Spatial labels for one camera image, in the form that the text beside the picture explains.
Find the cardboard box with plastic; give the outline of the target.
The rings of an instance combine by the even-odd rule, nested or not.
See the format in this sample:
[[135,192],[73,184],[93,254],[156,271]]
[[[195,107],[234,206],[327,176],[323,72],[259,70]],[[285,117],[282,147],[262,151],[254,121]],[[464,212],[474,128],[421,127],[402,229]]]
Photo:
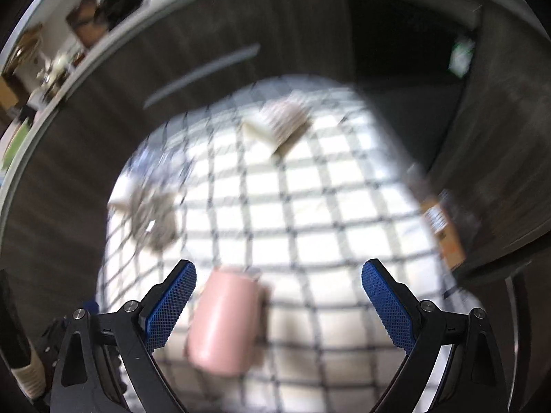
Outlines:
[[424,196],[421,201],[421,211],[433,237],[438,242],[444,262],[448,269],[453,271],[466,259],[458,230],[446,208],[436,196]]

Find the black wok on counter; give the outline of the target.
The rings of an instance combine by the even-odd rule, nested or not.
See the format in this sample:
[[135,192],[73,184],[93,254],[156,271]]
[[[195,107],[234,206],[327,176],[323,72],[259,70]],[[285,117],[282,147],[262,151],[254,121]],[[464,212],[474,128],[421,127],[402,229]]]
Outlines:
[[140,9],[145,0],[100,0],[93,20],[113,30],[130,15]]

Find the green white energy label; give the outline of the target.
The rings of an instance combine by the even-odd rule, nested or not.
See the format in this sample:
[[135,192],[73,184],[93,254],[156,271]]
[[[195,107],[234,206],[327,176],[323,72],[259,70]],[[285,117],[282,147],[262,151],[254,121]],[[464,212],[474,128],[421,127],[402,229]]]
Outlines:
[[451,51],[449,71],[458,78],[466,76],[470,70],[474,50],[475,42],[472,39],[459,38]]

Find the pink cup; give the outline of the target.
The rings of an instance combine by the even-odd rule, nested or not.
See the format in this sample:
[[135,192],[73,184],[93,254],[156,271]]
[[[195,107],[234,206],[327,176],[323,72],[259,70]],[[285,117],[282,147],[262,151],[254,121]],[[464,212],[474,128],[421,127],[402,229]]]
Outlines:
[[189,362],[206,373],[234,378],[252,365],[261,326],[264,289],[260,271],[221,267],[199,297],[186,343]]

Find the red dotted paper cup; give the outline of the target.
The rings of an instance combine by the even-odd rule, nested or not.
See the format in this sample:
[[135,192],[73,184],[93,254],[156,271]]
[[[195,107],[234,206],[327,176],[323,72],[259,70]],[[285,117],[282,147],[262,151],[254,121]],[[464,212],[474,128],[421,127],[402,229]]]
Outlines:
[[303,92],[290,92],[254,109],[242,120],[245,135],[273,155],[307,124],[311,105]]

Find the white paper cup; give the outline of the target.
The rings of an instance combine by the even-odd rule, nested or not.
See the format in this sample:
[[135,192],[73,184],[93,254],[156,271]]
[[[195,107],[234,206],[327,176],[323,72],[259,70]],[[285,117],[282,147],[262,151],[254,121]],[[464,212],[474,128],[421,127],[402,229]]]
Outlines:
[[107,207],[118,213],[129,213],[132,204],[132,192],[113,191],[109,197]]

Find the black white checked tablecloth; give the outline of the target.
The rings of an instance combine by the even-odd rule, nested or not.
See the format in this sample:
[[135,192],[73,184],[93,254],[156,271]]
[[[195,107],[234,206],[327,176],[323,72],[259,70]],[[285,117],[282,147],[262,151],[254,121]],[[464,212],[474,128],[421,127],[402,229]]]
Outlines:
[[[309,120],[270,155],[242,120],[290,92],[306,94]],[[362,290],[369,258],[441,309],[474,305],[446,271],[372,103],[352,88],[281,77],[173,117],[138,146],[114,190],[144,184],[175,194],[178,236],[162,252],[141,248],[130,212],[108,209],[102,311],[141,298],[182,259],[198,290],[215,269],[236,267],[260,271],[266,292],[245,375],[216,377],[185,357],[196,299],[155,352],[192,412],[369,411],[404,359]]]

